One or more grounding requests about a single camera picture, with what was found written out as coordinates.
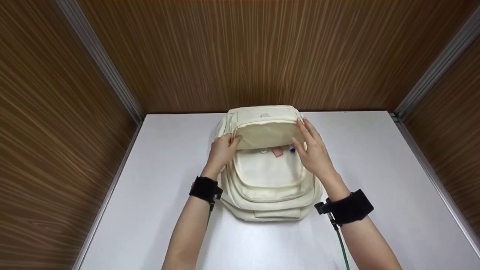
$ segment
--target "left hand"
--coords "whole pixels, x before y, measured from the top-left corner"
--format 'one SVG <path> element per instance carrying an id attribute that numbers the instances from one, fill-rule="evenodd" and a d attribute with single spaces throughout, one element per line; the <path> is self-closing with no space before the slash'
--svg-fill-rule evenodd
<path id="1" fill-rule="evenodd" d="M 216 138 L 212 143 L 208 161 L 201 176 L 216 181 L 223 166 L 232 160 L 240 141 L 241 136 L 233 137 L 232 133 Z"/>

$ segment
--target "hand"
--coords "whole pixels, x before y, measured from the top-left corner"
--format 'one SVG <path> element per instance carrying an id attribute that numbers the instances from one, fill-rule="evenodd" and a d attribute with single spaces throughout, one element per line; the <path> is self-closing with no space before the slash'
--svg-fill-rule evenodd
<path id="1" fill-rule="evenodd" d="M 208 161 L 201 176 L 216 181 L 223 166 L 232 160 L 240 141 L 241 136 L 233 137 L 232 133 L 216 138 L 212 143 Z"/>
<path id="2" fill-rule="evenodd" d="M 303 166 L 322 183 L 332 178 L 337 178 L 338 173 L 333 167 L 330 156 L 328 156 L 327 148 L 312 123 L 306 118 L 303 118 L 303 122 L 297 119 L 297 126 L 307 143 L 307 150 L 295 138 L 292 138 L 292 143 L 300 156 Z"/>

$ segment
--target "metal frame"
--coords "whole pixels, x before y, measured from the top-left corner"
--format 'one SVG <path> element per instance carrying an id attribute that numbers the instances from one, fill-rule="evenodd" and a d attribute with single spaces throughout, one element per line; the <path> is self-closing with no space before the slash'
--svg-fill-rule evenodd
<path id="1" fill-rule="evenodd" d="M 446 71 L 464 53 L 480 35 L 480 6 L 473 12 L 467 22 L 448 43 L 445 49 L 431 64 L 409 94 L 397 107 L 395 113 L 399 120 L 405 119 L 420 101 L 438 83 Z"/>
<path id="2" fill-rule="evenodd" d="M 127 151 L 125 152 L 125 156 L 123 156 L 123 159 L 120 163 L 120 166 L 117 170 L 117 173 L 115 174 L 115 177 L 113 178 L 113 181 L 110 184 L 110 188 L 108 189 L 107 194 L 105 195 L 105 199 L 103 200 L 103 203 L 100 206 L 100 209 L 98 210 L 98 213 L 97 213 L 96 218 L 95 218 L 95 220 L 92 224 L 92 227 L 90 227 L 90 231 L 88 232 L 88 235 L 87 235 L 87 237 L 84 241 L 82 249 L 80 249 L 80 252 L 78 253 L 77 260 L 75 261 L 75 264 L 72 267 L 73 270 L 79 270 L 80 267 L 82 266 L 85 255 L 88 251 L 88 248 L 90 247 L 90 243 L 92 242 L 92 239 L 95 236 L 98 225 L 102 221 L 103 214 L 105 213 L 105 210 L 107 209 L 110 198 L 112 197 L 113 191 L 115 190 L 115 187 L 117 186 L 118 180 L 119 180 L 120 175 L 123 171 L 123 167 L 125 167 L 125 164 L 127 163 L 128 156 L 130 155 L 130 152 L 132 151 L 133 145 L 135 144 L 135 141 L 136 141 L 137 136 L 140 132 L 140 129 L 142 128 L 142 124 L 143 124 L 143 121 L 138 124 L 137 129 L 135 130 L 135 133 L 133 134 L 132 140 L 130 141 L 130 144 L 128 145 Z"/>
<path id="3" fill-rule="evenodd" d="M 462 212 L 460 212 L 460 210 L 456 206 L 455 202 L 453 201 L 452 197 L 445 189 L 442 182 L 440 182 L 440 179 L 438 178 L 437 174 L 435 173 L 432 166 L 423 155 L 422 151 L 420 150 L 419 146 L 417 145 L 413 137 L 408 132 L 407 128 L 401 122 L 396 122 L 395 120 L 394 122 L 398 127 L 398 130 L 400 131 L 400 133 L 403 135 L 403 138 L 407 142 L 408 146 L 412 150 L 413 154 L 417 158 L 418 162 L 422 166 L 423 170 L 427 174 L 428 178 L 430 179 L 430 182 L 437 190 L 438 195 L 440 195 L 440 198 L 442 198 L 442 201 L 447 206 L 448 210 L 452 214 L 453 218 L 457 222 L 458 226 L 462 230 L 463 234 L 467 238 L 473 250 L 475 251 L 477 256 L 480 258 L 480 242 L 478 237 L 474 233 L 473 229 L 470 227 L 469 223 L 463 216 Z"/>
<path id="4" fill-rule="evenodd" d="M 77 1 L 56 0 L 56 2 L 125 108 L 133 119 L 140 123 L 144 118 L 142 109 L 110 60 Z"/>

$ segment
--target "wooden wall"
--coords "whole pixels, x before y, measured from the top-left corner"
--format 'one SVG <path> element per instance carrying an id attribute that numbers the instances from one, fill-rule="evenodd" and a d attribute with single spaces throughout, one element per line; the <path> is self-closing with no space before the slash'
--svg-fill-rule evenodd
<path id="1" fill-rule="evenodd" d="M 0 1 L 0 269 L 70 269 L 136 128 L 52 0 Z"/>
<path id="2" fill-rule="evenodd" d="M 480 237 L 480 39 L 405 123 Z"/>
<path id="3" fill-rule="evenodd" d="M 79 0 L 146 113 L 393 111 L 478 0 Z"/>

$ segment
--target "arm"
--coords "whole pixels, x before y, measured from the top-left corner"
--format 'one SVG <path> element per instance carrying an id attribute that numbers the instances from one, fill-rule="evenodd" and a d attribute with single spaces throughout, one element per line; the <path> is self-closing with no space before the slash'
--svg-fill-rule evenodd
<path id="1" fill-rule="evenodd" d="M 208 161 L 201 176 L 216 180 L 220 170 L 232 160 L 241 137 L 225 134 L 212 143 Z M 173 229 L 162 270 L 195 269 L 204 241 L 210 204 L 190 196 Z"/>
<path id="2" fill-rule="evenodd" d="M 292 138 L 302 164 L 322 182 L 331 201 L 348 197 L 350 191 L 335 171 L 322 138 L 307 119 L 304 118 L 303 122 L 299 119 L 297 125 L 305 138 L 307 150 Z M 392 249 L 368 216 L 344 224 L 341 231 L 359 269 L 401 269 Z"/>

